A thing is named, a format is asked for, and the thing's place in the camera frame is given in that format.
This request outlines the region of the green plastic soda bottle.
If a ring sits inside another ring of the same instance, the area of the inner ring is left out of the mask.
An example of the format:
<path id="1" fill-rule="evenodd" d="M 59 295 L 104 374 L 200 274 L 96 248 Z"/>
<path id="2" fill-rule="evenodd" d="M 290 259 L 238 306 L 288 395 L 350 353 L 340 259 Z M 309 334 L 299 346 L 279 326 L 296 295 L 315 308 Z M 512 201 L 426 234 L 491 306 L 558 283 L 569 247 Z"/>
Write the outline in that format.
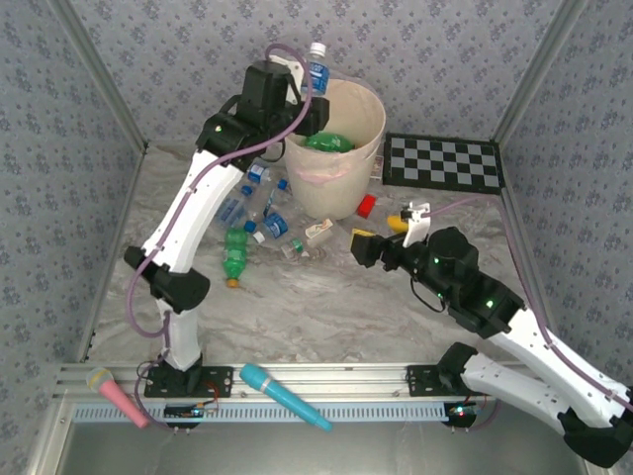
<path id="1" fill-rule="evenodd" d="M 346 153 L 354 149 L 355 145 L 343 135 L 321 131 L 307 137 L 304 147 L 323 152 Z"/>
<path id="2" fill-rule="evenodd" d="M 229 228 L 225 235 L 223 269 L 228 288 L 237 288 L 246 267 L 247 233 L 244 229 Z"/>

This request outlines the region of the clear bottle crane label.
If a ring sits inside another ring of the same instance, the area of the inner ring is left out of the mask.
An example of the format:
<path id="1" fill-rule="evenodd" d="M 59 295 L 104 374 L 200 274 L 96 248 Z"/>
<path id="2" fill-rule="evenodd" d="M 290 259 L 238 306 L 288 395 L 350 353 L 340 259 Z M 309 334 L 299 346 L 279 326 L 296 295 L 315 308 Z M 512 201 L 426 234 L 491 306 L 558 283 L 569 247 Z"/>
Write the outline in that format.
<path id="1" fill-rule="evenodd" d="M 281 246 L 281 251 L 286 258 L 295 256 L 307 256 L 311 249 L 319 247 L 334 235 L 334 221 L 326 218 L 313 222 L 300 229 Z"/>

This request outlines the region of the clear bottle blue cap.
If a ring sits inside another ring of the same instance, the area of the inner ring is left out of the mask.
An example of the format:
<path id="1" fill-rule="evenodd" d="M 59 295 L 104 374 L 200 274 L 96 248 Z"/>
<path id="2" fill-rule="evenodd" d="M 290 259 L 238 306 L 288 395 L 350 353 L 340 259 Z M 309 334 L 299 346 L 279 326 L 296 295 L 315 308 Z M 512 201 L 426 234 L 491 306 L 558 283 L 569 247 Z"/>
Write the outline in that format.
<path id="1" fill-rule="evenodd" d="M 264 196 L 258 186 L 243 185 L 240 189 L 244 197 L 244 213 L 248 221 L 258 223 L 263 218 Z"/>

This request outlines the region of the clear bottle mountain label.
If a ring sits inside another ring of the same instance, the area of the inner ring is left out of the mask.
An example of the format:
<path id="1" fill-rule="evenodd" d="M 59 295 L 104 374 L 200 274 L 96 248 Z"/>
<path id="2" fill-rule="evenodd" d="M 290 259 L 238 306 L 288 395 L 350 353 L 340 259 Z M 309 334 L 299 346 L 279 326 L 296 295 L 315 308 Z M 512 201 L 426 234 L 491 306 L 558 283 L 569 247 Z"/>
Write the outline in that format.
<path id="1" fill-rule="evenodd" d="M 288 181 L 284 178 L 279 180 L 263 180 L 253 196 L 253 215 L 256 223 L 262 222 L 271 211 L 277 191 L 285 192 L 288 188 Z"/>

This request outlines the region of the pink plastic bin liner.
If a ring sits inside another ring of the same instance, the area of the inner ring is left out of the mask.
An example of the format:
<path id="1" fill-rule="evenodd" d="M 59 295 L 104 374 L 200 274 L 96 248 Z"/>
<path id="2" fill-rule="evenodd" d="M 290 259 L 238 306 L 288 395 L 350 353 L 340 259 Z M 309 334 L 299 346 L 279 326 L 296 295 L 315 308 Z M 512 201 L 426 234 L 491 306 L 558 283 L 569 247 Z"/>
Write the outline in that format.
<path id="1" fill-rule="evenodd" d="M 349 78 L 329 81 L 329 121 L 325 131 L 352 143 L 348 152 L 320 151 L 298 135 L 286 138 L 284 162 L 295 182 L 316 187 L 347 183 L 365 188 L 386 126 L 386 111 L 377 94 Z"/>

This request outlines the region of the cream plastic waste bin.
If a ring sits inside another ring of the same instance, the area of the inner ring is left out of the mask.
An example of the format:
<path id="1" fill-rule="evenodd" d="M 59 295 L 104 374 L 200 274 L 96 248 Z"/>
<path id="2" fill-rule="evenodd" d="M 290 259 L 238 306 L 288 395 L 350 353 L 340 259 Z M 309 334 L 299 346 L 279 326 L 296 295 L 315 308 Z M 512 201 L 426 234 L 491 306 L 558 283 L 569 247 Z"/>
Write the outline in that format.
<path id="1" fill-rule="evenodd" d="M 306 183 L 295 182 L 289 176 L 293 196 L 312 218 L 344 219 L 353 215 L 363 197 L 365 188 L 353 187 L 347 183 L 333 186 L 316 187 Z"/>

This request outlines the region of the black grey chessboard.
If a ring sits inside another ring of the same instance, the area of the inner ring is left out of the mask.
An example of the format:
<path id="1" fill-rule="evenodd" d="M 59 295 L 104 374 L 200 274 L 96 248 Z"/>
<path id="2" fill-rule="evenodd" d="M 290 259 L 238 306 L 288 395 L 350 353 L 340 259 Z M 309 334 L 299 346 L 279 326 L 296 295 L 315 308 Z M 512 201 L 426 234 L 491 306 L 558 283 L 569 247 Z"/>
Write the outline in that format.
<path id="1" fill-rule="evenodd" d="M 388 133 L 383 148 L 382 183 L 498 195 L 504 187 L 498 144 Z"/>

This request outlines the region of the small circuit board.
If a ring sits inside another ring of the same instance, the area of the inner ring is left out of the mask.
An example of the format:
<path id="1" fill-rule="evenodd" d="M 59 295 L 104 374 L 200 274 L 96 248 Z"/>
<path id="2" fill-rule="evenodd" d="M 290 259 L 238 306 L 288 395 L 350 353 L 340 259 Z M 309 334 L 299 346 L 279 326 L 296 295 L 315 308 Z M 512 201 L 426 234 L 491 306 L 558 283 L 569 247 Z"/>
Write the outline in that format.
<path id="1" fill-rule="evenodd" d="M 214 401 L 205 401 L 196 404 L 172 404 L 163 410 L 163 416 L 167 419 L 203 419 L 218 411 L 219 404 Z"/>
<path id="2" fill-rule="evenodd" d="M 479 408 L 475 403 L 451 403 L 445 405 L 447 424 L 453 427 L 469 428 L 478 415 Z"/>

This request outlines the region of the blue toy microphone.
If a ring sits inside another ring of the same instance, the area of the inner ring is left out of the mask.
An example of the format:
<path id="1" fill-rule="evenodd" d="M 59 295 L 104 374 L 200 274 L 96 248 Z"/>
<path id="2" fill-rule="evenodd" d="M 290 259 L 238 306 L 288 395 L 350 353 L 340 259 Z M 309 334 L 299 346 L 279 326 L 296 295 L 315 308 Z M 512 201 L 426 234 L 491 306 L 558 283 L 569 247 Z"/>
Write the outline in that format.
<path id="1" fill-rule="evenodd" d="M 239 377 L 250 388 L 265 394 L 302 421 L 324 431 L 332 430 L 332 423 L 320 411 L 286 389 L 260 366 L 245 364 L 239 371 Z"/>

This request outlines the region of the pink toy microphone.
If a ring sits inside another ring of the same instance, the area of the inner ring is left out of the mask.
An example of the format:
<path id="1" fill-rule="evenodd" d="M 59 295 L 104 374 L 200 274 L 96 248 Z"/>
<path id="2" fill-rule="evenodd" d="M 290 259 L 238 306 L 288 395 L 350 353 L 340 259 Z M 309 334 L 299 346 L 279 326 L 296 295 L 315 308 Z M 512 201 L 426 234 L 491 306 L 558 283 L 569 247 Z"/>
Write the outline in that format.
<path id="1" fill-rule="evenodd" d="M 109 369 L 93 368 L 86 376 L 86 384 L 91 391 L 99 393 L 119 409 L 137 428 L 146 428 L 149 425 L 148 417 L 123 391 Z"/>

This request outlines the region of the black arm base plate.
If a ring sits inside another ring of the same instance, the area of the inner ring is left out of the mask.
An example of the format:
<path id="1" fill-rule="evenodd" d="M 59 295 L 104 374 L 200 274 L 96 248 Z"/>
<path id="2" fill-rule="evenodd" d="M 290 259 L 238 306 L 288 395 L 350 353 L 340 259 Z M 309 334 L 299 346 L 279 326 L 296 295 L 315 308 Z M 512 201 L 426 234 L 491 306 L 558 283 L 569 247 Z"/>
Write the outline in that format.
<path id="1" fill-rule="evenodd" d="M 230 366 L 192 366 L 180 371 L 169 365 L 149 370 L 146 398 L 229 398 L 233 382 Z"/>
<path id="2" fill-rule="evenodd" d="M 469 389 L 459 376 L 438 365 L 410 365 L 405 380 L 411 397 L 483 396 Z"/>

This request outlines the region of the aluminium frame rail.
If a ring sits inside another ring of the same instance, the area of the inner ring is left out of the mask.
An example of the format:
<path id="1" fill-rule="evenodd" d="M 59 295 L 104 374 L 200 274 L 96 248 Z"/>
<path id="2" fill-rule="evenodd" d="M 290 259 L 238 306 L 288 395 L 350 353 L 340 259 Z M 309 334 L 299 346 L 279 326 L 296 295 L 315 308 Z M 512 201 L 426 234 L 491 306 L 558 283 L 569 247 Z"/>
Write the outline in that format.
<path id="1" fill-rule="evenodd" d="M 295 392 L 310 402 L 333 401 L 387 401 L 395 398 L 409 398 L 406 369 L 413 363 L 359 363 L 359 364 L 290 364 L 273 363 L 264 365 L 263 369 L 283 386 Z M 68 364 L 58 370 L 52 397 L 60 400 L 64 397 L 71 401 L 89 402 L 99 398 L 99 393 L 91 391 L 86 384 L 86 376 L 99 366 L 108 368 L 116 382 L 124 392 L 131 394 L 138 389 L 143 394 L 146 378 L 141 371 L 144 364 L 116 365 L 114 363 Z M 216 366 L 230 366 L 233 368 L 233 382 L 230 398 L 248 401 L 258 400 L 260 397 L 239 377 L 241 365 L 238 363 L 220 363 Z M 524 365 L 511 363 L 507 366 L 486 363 L 484 373 L 476 375 L 474 382 L 481 390 L 488 391 L 492 398 L 503 395 L 516 394 L 539 402 L 560 402 L 563 393 L 555 386 L 536 378 Z M 425 398 L 456 400 L 466 397 L 437 397 Z M 184 401 L 207 400 L 197 398 L 148 398 L 151 400 Z"/>

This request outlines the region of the aluminium frame post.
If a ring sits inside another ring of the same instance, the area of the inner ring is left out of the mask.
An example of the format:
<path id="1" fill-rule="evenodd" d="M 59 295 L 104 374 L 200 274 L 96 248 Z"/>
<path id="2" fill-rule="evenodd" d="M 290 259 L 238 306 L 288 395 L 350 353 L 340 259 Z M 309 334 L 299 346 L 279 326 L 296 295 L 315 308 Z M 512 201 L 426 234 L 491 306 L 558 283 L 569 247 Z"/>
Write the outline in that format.
<path id="1" fill-rule="evenodd" d="M 504 149 L 589 0 L 561 0 L 499 120 L 492 140 Z"/>
<path id="2" fill-rule="evenodd" d="M 97 51 L 71 1 L 46 0 L 46 2 L 60 22 L 68 40 L 79 55 L 126 139 L 136 151 L 144 153 L 147 147 L 147 140 L 136 124 L 130 107 L 119 91 L 113 75 Z"/>

